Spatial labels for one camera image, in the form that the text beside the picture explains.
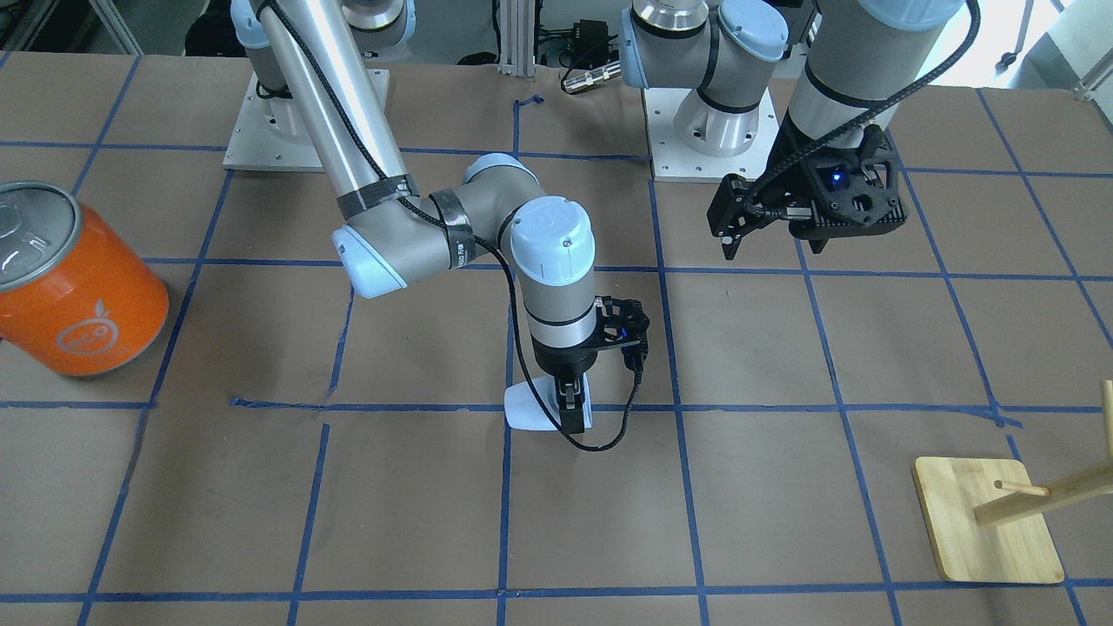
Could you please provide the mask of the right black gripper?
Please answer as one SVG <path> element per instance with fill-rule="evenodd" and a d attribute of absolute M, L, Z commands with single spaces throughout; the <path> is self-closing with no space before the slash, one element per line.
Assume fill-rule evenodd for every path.
<path fill-rule="evenodd" d="M 582 346 L 554 348 L 533 343 L 536 364 L 553 376 L 559 424 L 568 436 L 585 432 L 589 400 L 587 372 L 595 365 L 595 351 Z"/>

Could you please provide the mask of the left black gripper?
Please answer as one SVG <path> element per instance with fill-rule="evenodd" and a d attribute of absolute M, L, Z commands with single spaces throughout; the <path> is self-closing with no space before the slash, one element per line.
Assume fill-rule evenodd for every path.
<path fill-rule="evenodd" d="M 796 239 L 879 236 L 907 222 L 899 182 L 897 153 L 879 124 L 868 124 L 860 141 L 849 148 L 823 146 L 778 176 L 778 203 L 810 209 L 810 217 L 790 221 Z M 733 261 L 741 238 L 782 219 L 748 200 L 750 183 L 737 174 L 721 178 L 706 211 L 709 233 L 718 238 L 723 260 Z"/>

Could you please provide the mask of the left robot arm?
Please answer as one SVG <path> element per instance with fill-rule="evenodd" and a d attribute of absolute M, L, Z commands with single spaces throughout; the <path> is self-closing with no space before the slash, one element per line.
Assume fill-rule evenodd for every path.
<path fill-rule="evenodd" d="M 709 233 L 732 260 L 743 237 L 785 221 L 814 253 L 907 219 L 887 136 L 896 107 L 969 50 L 975 1 L 820 1 L 820 25 L 764 173 L 723 175 Z M 708 156 L 743 153 L 790 28 L 764 1 L 632 1 L 617 36 L 623 80 L 684 89 L 674 121 Z"/>

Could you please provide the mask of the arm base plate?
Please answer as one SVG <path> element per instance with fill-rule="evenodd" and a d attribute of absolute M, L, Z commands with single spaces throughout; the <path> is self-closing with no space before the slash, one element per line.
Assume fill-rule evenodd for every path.
<path fill-rule="evenodd" d="M 713 110 L 692 89 L 646 89 L 646 127 L 659 182 L 756 180 L 766 170 L 778 123 L 770 94 L 754 110 Z"/>
<path fill-rule="evenodd" d="M 262 99 L 253 75 L 223 158 L 227 170 L 325 174 L 293 99 Z"/>

